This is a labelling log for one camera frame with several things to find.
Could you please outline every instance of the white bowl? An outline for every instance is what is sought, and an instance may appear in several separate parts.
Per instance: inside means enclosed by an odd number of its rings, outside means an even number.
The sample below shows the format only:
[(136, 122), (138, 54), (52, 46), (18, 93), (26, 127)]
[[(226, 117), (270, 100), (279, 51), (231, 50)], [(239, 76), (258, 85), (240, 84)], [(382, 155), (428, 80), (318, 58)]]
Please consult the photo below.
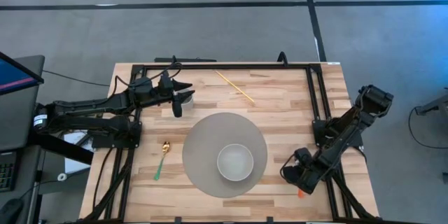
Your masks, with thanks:
[(233, 143), (224, 147), (218, 155), (218, 170), (230, 181), (242, 181), (253, 169), (252, 153), (245, 146)]

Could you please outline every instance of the orange object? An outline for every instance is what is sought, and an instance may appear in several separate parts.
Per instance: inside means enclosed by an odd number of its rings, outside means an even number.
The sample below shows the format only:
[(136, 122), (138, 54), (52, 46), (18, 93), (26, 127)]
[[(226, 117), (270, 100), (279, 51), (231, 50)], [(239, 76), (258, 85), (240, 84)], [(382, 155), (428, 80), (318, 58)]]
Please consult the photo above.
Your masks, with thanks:
[(300, 199), (303, 199), (305, 197), (305, 194), (303, 193), (303, 191), (301, 189), (299, 189), (298, 195), (299, 195)]

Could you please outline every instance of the keyboard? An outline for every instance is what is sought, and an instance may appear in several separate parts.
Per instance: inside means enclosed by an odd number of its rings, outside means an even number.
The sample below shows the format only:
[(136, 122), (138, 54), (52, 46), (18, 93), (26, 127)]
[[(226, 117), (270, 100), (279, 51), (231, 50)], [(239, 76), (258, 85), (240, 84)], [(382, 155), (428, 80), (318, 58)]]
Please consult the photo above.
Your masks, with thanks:
[(18, 154), (15, 151), (0, 153), (0, 193), (14, 190)]

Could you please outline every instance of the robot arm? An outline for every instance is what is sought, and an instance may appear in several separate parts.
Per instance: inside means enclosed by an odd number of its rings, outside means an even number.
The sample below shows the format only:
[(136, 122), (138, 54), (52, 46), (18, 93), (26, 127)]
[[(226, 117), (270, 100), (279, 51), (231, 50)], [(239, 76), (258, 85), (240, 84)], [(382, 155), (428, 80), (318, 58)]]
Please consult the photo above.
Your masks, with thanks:
[[(148, 77), (135, 80), (128, 88), (109, 98), (87, 101), (54, 101), (38, 106), (34, 117), (34, 130), (53, 133), (61, 130), (88, 130), (93, 137), (93, 148), (131, 148), (139, 144), (141, 123), (131, 122), (129, 116), (135, 109), (169, 102), (175, 117), (182, 116), (181, 104), (195, 91), (175, 93), (191, 87), (171, 79), (164, 71), (157, 87)], [(89, 116), (112, 113), (111, 119)]]
[(350, 110), (341, 118), (327, 122), (315, 136), (322, 144), (314, 155), (307, 148), (295, 150), (293, 157), (298, 164), (293, 167), (285, 164), (281, 169), (281, 175), (288, 183), (312, 194), (320, 180), (332, 175), (355, 136), (371, 126), (376, 118), (385, 116), (392, 105), (393, 95), (373, 85), (362, 87), (359, 93)]

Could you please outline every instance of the green handle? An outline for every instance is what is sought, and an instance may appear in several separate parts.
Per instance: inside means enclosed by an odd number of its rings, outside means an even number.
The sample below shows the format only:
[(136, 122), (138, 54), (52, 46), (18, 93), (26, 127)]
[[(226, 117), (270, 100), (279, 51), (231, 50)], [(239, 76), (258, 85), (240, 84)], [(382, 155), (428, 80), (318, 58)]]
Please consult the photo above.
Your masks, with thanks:
[(157, 181), (160, 178), (160, 172), (162, 171), (163, 160), (165, 159), (165, 154), (160, 161), (159, 168), (157, 168), (157, 173), (154, 175), (154, 180)]

